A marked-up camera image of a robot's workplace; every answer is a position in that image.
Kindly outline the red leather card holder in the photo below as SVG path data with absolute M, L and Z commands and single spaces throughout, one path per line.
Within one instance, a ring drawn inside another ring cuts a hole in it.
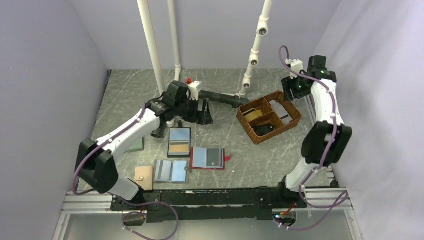
M 226 154 L 224 148 L 192 147 L 190 152 L 189 167 L 191 169 L 224 170 L 226 162 L 232 155 Z

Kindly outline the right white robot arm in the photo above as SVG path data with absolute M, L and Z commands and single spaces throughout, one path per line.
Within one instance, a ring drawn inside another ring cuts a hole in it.
M 337 76 L 327 69 L 326 60 L 325 56 L 311 56 L 307 69 L 300 60 L 281 60 L 290 72 L 281 81 L 284 99 L 291 102 L 311 96 L 315 113 L 315 123 L 302 143 L 302 160 L 284 177 L 283 189 L 275 194 L 276 203 L 282 208 L 295 201 L 318 170 L 340 160 L 353 134 L 341 117 L 336 96 Z

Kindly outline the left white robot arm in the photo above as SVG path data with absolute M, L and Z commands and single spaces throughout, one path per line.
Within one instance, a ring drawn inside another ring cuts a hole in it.
M 123 199 L 129 209 L 139 209 L 145 202 L 144 189 L 121 176 L 115 161 L 138 140 L 175 117 L 189 123 L 211 124 L 199 116 L 200 84 L 172 81 L 165 92 L 145 102 L 135 116 L 111 133 L 96 140 L 84 139 L 78 149 L 72 192 L 83 195 L 77 191 L 78 180 L 82 179 L 91 186 L 91 191 L 112 194 Z

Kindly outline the silver cards in basket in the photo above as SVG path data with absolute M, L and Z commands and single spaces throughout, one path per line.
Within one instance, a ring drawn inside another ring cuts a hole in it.
M 277 114 L 278 118 L 286 125 L 288 125 L 293 118 L 289 115 L 283 105 L 275 100 L 269 102 L 273 111 Z

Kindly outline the blue card holder orange card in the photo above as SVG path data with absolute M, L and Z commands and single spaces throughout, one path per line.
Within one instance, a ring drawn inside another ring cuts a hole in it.
M 191 128 L 171 128 L 168 139 L 168 158 L 188 158 L 191 154 Z

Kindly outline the gold cards in basket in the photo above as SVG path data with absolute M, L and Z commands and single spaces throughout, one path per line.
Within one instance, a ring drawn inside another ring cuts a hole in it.
M 242 115 L 247 122 L 251 122 L 263 116 L 263 112 L 260 109 L 252 108 L 243 112 Z

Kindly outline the black cards in basket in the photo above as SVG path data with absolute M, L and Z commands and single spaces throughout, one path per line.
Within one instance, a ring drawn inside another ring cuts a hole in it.
M 275 126 L 271 123 L 266 123 L 253 126 L 252 129 L 258 137 L 262 137 L 273 132 L 275 130 Z

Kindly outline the open blue grey card holder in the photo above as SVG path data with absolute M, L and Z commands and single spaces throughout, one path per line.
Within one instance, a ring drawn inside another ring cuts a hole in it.
M 186 160 L 158 159 L 153 166 L 153 182 L 158 184 L 185 184 L 189 182 Z

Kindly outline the green card holder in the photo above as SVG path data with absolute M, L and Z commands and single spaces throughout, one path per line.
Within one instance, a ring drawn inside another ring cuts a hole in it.
M 142 137 L 138 139 L 126 152 L 134 153 L 134 152 L 141 152 L 144 150 L 145 150 L 145 138 Z

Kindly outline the beige snap card holder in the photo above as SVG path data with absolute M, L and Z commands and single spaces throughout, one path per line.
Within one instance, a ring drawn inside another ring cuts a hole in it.
M 154 167 L 137 166 L 134 169 L 133 181 L 141 186 L 145 191 L 152 191 L 154 185 Z

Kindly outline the brown wicker divided basket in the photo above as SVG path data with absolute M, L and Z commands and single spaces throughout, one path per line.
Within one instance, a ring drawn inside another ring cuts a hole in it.
M 283 107 L 286 109 L 286 111 L 289 113 L 289 115 L 293 118 L 293 120 L 289 124 L 284 124 L 277 114 L 274 112 L 270 105 L 270 101 L 275 100 L 283 105 Z M 247 122 L 245 118 L 243 117 L 243 112 L 246 112 L 250 109 L 258 109 L 261 110 L 263 113 L 263 116 L 251 121 Z M 270 93 L 268 95 L 265 95 L 263 97 L 260 97 L 256 100 L 253 100 L 249 103 L 246 103 L 238 108 L 237 115 L 236 115 L 238 121 L 240 122 L 241 126 L 251 139 L 251 141 L 258 145 L 261 144 L 275 136 L 278 136 L 284 132 L 287 132 L 295 127 L 297 127 L 298 123 L 302 119 L 302 114 L 299 112 L 299 110 L 291 103 L 290 101 L 285 101 L 284 99 L 284 93 L 282 91 L 276 91 L 273 93 Z M 253 130 L 253 126 L 257 125 L 263 125 L 271 123 L 275 126 L 275 130 L 273 132 L 270 132 L 267 135 L 264 136 L 257 136 Z

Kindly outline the white pole with fittings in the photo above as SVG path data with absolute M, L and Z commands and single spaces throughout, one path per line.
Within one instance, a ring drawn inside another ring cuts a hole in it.
M 262 8 L 262 11 L 256 26 L 255 39 L 249 54 L 248 66 L 243 76 L 241 89 L 238 93 L 238 95 L 241 97 L 244 97 L 246 95 L 247 89 L 251 87 L 251 78 L 252 78 L 253 69 L 260 62 L 260 59 L 259 59 L 260 45 L 261 45 L 263 37 L 269 33 L 268 21 L 269 21 L 269 15 L 270 15 L 273 2 L 274 2 L 273 0 L 264 1 L 263 8 Z

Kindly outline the white rear pole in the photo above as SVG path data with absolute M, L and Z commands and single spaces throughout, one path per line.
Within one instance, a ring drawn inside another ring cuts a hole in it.
M 170 23 L 170 30 L 171 30 L 173 55 L 174 55 L 174 80 L 179 81 L 181 76 L 182 66 L 181 66 L 180 53 L 179 53 L 175 1 L 167 0 L 167 6 L 168 6 L 169 23 Z

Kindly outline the white front pole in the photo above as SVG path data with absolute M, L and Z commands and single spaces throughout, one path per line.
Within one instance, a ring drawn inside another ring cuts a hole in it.
M 157 48 L 153 23 L 151 19 L 151 13 L 149 8 L 149 3 L 147 0 L 137 0 L 137 5 L 139 9 L 139 14 L 141 17 L 141 22 L 145 34 L 145 39 L 153 66 L 153 71 L 157 83 L 157 89 L 159 94 L 162 95 L 165 92 L 165 82 L 162 75 L 162 67 L 159 57 L 159 52 Z

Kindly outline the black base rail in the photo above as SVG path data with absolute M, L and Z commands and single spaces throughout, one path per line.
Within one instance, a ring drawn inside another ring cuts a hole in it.
M 175 220 L 256 219 L 270 221 L 273 214 L 291 207 L 304 209 L 297 192 L 283 185 L 227 189 L 167 189 L 144 193 L 148 223 Z

